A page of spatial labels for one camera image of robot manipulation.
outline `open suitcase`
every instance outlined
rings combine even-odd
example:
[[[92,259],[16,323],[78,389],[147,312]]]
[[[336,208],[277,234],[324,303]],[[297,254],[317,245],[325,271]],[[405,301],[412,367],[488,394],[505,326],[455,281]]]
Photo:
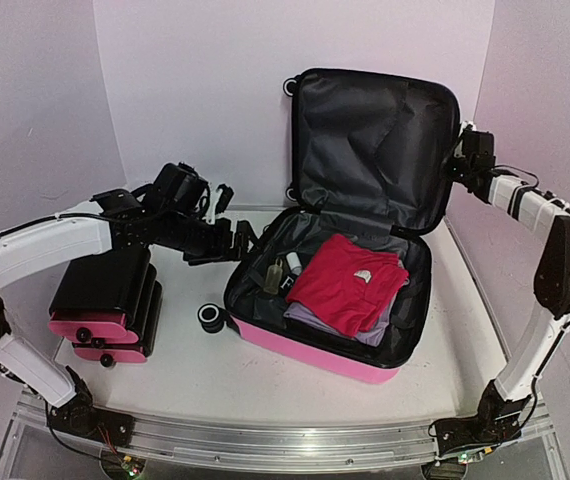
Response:
[[[411,78],[312,69],[290,79],[293,172],[298,206],[264,231],[229,279],[228,325],[245,339],[369,383],[391,379],[418,344],[431,290],[431,252],[421,238],[445,213],[451,182],[441,172],[460,129],[447,88]],[[262,286],[277,257],[305,267],[334,233],[399,254],[410,282],[396,296],[377,347],[283,317],[284,295]]]

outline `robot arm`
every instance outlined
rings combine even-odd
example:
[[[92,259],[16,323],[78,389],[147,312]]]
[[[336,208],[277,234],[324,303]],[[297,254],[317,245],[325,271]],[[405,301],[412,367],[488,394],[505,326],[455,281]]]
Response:
[[[470,418],[433,423],[439,456],[484,451],[517,439],[536,406],[536,381],[570,328],[570,208],[508,170],[495,166],[490,133],[466,129],[447,175],[469,193],[502,210],[544,243],[534,279],[535,302],[523,337],[505,368],[486,387]],[[525,406],[532,411],[520,421]]]
[[[49,267],[133,243],[183,251],[191,265],[240,260],[256,237],[248,222],[238,222],[234,234],[228,219],[217,218],[232,195],[229,187],[221,185],[212,202],[207,182],[191,167],[168,164],[144,188],[99,194],[71,210],[0,232],[0,290]],[[13,334],[1,297],[0,369],[61,412],[57,416],[64,420],[55,428],[87,436],[99,422],[118,423],[109,432],[111,438],[116,445],[127,443],[120,426],[131,423],[131,417],[121,415],[115,420],[120,414],[93,407],[91,394],[78,375],[71,369],[60,370]],[[108,414],[109,422],[102,418]]]

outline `small bottle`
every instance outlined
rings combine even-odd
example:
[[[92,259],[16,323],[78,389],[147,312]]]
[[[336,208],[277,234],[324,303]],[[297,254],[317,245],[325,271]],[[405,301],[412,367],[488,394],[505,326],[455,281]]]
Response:
[[[287,265],[289,265],[289,271],[294,275],[299,276],[303,272],[303,266],[296,252],[289,252],[285,255],[285,260],[287,260]]]
[[[278,295],[278,286],[281,283],[283,276],[283,261],[277,258],[274,265],[270,265],[267,269],[267,276],[265,277],[265,285],[263,291],[270,295]]]

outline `lavender shirt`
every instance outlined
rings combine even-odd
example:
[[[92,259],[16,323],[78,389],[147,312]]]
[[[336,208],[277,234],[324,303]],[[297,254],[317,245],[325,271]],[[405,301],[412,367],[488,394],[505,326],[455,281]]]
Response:
[[[357,341],[364,343],[365,345],[370,345],[372,347],[378,347],[383,340],[383,335],[385,335],[385,329],[387,325],[389,325],[389,315],[392,311],[392,305],[394,305],[394,298],[392,301],[385,307],[381,316],[378,317],[374,326],[368,332],[358,332],[356,337],[354,337]],[[293,302],[290,304],[289,308],[283,314],[285,318],[290,318],[292,320],[296,320],[311,327],[316,328],[317,330],[321,330],[323,332],[331,333],[332,335],[336,335],[339,337],[345,337],[345,335],[339,333],[334,328],[330,327],[329,325],[323,323],[323,321],[314,315],[309,308],[299,302]]]

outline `suitcase wheel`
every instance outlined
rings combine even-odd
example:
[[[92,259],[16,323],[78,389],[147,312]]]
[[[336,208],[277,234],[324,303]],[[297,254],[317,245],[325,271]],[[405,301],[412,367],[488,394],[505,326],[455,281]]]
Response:
[[[285,196],[290,202],[296,202],[296,195],[294,194],[293,187],[287,187],[287,190],[285,190]]]
[[[207,333],[218,333],[225,327],[229,314],[215,303],[206,303],[198,309],[198,321]]]
[[[285,92],[285,95],[288,97],[293,97],[294,91],[296,91],[296,79],[288,78],[283,82],[283,92]]]

